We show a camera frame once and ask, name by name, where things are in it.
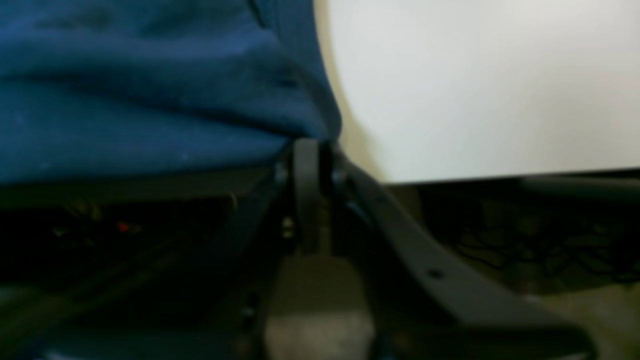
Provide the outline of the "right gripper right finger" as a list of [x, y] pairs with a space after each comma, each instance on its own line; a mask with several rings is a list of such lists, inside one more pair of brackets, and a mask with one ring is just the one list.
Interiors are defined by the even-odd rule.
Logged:
[[445, 249], [393, 195], [322, 146], [333, 244], [358, 271], [374, 323], [371, 360], [594, 360], [573, 321], [528, 303]]

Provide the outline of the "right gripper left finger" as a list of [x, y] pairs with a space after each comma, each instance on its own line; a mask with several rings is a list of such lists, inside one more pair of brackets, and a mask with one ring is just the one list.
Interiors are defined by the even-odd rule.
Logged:
[[266, 313], [281, 261], [318, 250], [321, 146], [296, 140], [213, 239], [134, 305], [148, 328], [78, 326], [53, 333], [39, 360], [267, 360]]

